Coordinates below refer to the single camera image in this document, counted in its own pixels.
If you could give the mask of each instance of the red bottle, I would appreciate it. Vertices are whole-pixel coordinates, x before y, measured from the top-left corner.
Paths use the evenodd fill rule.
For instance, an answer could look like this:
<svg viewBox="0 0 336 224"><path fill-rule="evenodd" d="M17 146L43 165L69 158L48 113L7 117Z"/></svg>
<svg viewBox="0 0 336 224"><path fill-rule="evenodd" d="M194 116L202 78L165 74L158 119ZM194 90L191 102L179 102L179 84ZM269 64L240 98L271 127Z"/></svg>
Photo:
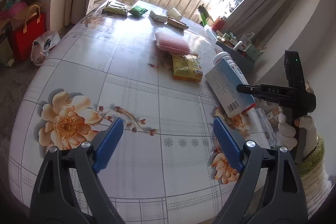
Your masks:
<svg viewBox="0 0 336 224"><path fill-rule="evenodd" d="M222 17L218 17L215 21L215 23L212 25L211 29L216 32L218 30L220 30L221 28L223 28L223 26L226 23L227 18L225 16Z"/></svg>

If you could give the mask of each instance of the white cup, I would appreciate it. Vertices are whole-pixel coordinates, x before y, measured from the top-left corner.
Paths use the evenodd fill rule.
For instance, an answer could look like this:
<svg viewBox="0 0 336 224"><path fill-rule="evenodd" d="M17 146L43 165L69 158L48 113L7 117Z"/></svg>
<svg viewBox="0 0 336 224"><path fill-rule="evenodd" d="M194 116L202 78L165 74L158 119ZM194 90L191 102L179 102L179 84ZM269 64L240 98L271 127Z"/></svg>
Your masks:
<svg viewBox="0 0 336 224"><path fill-rule="evenodd" d="M167 10L166 13L167 16L175 18L176 20L180 21L182 19L182 15L179 13L179 11L176 10L175 7L171 7Z"/></svg>

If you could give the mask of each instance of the small bottle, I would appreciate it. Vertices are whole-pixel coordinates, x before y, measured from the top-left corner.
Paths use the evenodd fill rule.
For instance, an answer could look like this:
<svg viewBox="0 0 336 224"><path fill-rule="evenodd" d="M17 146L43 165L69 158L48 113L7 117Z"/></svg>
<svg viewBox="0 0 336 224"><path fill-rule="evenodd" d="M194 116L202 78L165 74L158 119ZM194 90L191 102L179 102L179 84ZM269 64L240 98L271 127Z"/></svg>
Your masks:
<svg viewBox="0 0 336 224"><path fill-rule="evenodd" d="M233 50L236 52L240 46L243 45L243 42L242 41L239 41L234 47L233 47Z"/></svg>

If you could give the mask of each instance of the pink sponge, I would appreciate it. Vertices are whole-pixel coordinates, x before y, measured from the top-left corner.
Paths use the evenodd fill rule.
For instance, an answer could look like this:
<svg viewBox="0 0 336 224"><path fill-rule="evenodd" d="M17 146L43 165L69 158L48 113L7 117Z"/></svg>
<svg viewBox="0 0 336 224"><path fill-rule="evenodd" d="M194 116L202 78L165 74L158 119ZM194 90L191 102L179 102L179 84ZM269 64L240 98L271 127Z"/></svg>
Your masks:
<svg viewBox="0 0 336 224"><path fill-rule="evenodd" d="M160 50L168 51L172 54L191 54L188 43L180 37L175 37L163 32L155 34L156 45Z"/></svg>

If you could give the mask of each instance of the red gift bag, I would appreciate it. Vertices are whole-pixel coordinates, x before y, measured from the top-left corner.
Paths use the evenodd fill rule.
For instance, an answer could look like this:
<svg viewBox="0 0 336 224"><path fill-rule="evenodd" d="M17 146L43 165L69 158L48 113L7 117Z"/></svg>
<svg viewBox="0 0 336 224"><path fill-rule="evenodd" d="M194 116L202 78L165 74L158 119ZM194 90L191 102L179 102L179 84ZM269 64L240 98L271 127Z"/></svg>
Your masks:
<svg viewBox="0 0 336 224"><path fill-rule="evenodd" d="M37 8L37 16L34 16L27 22L27 18L32 8ZM30 57L33 41L45 33L45 31L45 14L41 14L40 7L34 4L27 12L25 24L12 32L11 43L15 59L24 61Z"/></svg>

